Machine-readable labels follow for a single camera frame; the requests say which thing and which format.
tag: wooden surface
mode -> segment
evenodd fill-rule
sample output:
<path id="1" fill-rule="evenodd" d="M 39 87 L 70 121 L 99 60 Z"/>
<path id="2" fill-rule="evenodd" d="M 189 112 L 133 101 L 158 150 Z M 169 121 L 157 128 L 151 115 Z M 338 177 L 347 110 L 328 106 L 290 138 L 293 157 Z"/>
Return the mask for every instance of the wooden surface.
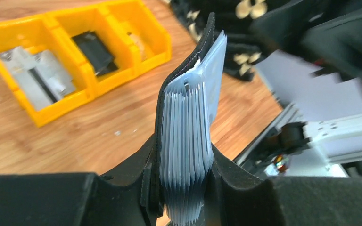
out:
<path id="1" fill-rule="evenodd" d="M 93 0 L 0 0 L 0 20 L 90 4 Z M 0 174 L 104 173 L 137 151 L 153 133 L 159 88 L 193 50 L 194 42 L 160 0 L 145 0 L 170 33 L 173 58 L 138 79 L 37 129 L 0 78 Z M 225 75 L 212 141 L 233 159 L 280 113 L 256 76 Z M 161 218 L 158 225 L 164 225 Z"/>

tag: clear plastic object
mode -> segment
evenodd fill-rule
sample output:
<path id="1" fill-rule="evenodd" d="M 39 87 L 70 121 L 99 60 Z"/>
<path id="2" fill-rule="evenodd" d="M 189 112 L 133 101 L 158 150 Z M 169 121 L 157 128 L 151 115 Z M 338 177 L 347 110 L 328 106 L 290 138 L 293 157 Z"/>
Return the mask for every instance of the clear plastic object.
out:
<path id="1" fill-rule="evenodd" d="M 221 32 L 205 58 L 165 88 L 160 180 L 167 215 L 178 226 L 195 222 L 203 204 L 226 45 Z"/>

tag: yellow plastic tray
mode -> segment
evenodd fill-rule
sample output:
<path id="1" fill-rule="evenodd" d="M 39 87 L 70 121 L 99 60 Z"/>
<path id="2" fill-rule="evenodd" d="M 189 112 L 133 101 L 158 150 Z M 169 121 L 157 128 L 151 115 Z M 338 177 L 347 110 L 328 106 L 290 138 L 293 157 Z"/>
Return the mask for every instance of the yellow plastic tray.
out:
<path id="1" fill-rule="evenodd" d="M 92 65 L 73 42 L 73 36 L 94 31 L 115 56 L 118 70 L 96 77 Z M 128 33 L 139 36 L 145 49 Z M 50 50 L 63 64 L 77 88 L 73 94 L 35 111 L 0 61 L 0 75 L 37 127 L 99 97 L 171 58 L 169 34 L 141 0 L 115 0 L 85 7 L 0 22 L 0 52 L 21 46 L 31 53 Z"/>

